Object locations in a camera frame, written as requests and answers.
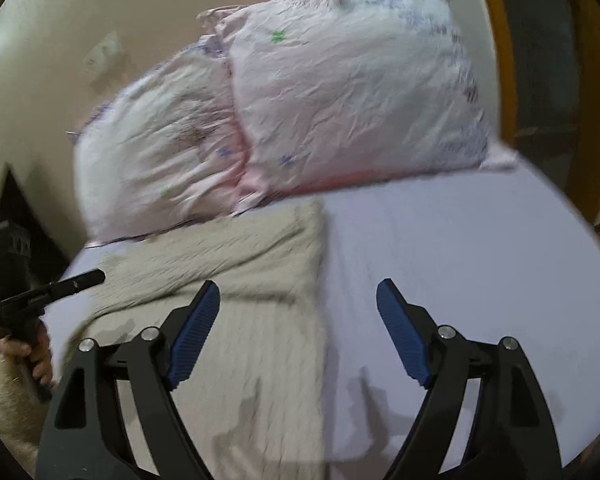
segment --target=finger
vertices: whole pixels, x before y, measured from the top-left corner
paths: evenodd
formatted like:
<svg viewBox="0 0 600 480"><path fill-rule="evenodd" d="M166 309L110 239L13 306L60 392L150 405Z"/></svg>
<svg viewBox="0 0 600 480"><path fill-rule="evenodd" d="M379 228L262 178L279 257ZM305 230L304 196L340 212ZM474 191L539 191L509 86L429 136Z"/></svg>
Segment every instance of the finger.
<svg viewBox="0 0 600 480"><path fill-rule="evenodd" d="M38 363L35 368L33 368L32 375L33 375L34 379L40 379L50 373L51 373L51 363L41 362L41 363Z"/></svg>
<svg viewBox="0 0 600 480"><path fill-rule="evenodd" d="M51 361L51 350L48 347L43 347L42 345L38 345L33 349L33 352L29 355L29 360L32 363L37 363L38 361L42 361L47 359Z"/></svg>
<svg viewBox="0 0 600 480"><path fill-rule="evenodd" d="M0 339L0 353L6 356L26 357L31 353L31 347L26 343L3 337Z"/></svg>
<svg viewBox="0 0 600 480"><path fill-rule="evenodd" d="M42 379L40 379L40 383L41 384L49 384L50 386L53 386L53 384L51 383L51 380L53 379L53 374L51 372L49 372L48 374L45 374Z"/></svg>
<svg viewBox="0 0 600 480"><path fill-rule="evenodd" d="M38 343L42 346L49 346L49 333L46 330L46 325L42 322L38 327Z"/></svg>

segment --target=blue rubber pad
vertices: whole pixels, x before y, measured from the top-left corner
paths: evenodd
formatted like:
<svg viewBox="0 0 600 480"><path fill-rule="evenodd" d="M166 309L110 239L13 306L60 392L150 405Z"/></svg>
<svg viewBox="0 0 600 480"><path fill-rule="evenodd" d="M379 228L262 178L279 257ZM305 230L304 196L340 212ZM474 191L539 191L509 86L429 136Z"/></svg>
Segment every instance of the blue rubber pad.
<svg viewBox="0 0 600 480"><path fill-rule="evenodd" d="M171 363L165 377L170 390L191 375L219 309L220 290L212 283L171 345Z"/></svg>
<svg viewBox="0 0 600 480"><path fill-rule="evenodd" d="M378 285L376 303L408 376L416 379L420 386L427 386L431 379L427 346L409 320L400 300L385 282Z"/></svg>

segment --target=bolt head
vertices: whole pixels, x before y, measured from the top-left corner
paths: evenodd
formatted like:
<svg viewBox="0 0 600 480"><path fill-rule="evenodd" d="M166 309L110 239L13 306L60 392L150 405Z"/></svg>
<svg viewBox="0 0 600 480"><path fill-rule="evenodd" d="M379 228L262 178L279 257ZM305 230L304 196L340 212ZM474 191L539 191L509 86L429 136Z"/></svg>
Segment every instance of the bolt head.
<svg viewBox="0 0 600 480"><path fill-rule="evenodd" d="M507 350L516 350L520 345L518 340L513 337L505 337L502 339L502 346Z"/></svg>
<svg viewBox="0 0 600 480"><path fill-rule="evenodd" d="M145 341L153 341L160 334L160 330L158 330L155 326L150 326L142 330L140 337Z"/></svg>
<svg viewBox="0 0 600 480"><path fill-rule="evenodd" d="M456 337L456 329L449 325L438 327L438 335L442 339L453 339Z"/></svg>
<svg viewBox="0 0 600 480"><path fill-rule="evenodd" d="M93 339L87 338L80 341L78 345L78 350L80 352L89 352L94 347L95 341Z"/></svg>

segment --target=fuzzy beige fabric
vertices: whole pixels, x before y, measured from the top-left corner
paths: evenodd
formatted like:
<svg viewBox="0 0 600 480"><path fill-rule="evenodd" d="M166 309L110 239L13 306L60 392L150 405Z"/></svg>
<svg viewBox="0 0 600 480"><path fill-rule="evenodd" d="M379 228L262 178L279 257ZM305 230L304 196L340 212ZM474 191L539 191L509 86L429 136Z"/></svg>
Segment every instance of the fuzzy beige fabric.
<svg viewBox="0 0 600 480"><path fill-rule="evenodd" d="M31 476L47 409L47 405L31 400L15 362L0 355L0 439Z"/></svg>
<svg viewBox="0 0 600 480"><path fill-rule="evenodd" d="M173 393L198 452L217 480L321 479L321 228L320 204L308 201L175 230L109 257L73 348L84 336L106 345L160 326L214 280L220 313ZM155 472L128 383L120 394L136 460Z"/></svg>

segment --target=electrical outlet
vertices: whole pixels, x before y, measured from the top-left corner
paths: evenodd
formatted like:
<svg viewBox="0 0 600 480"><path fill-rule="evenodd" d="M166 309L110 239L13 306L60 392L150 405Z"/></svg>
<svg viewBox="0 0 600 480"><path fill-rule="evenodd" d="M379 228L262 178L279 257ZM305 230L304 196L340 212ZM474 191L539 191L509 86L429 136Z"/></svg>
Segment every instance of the electrical outlet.
<svg viewBox="0 0 600 480"><path fill-rule="evenodd" d="M94 46L82 60L82 72L89 83L96 82L122 59L123 51L118 34L114 30Z"/></svg>

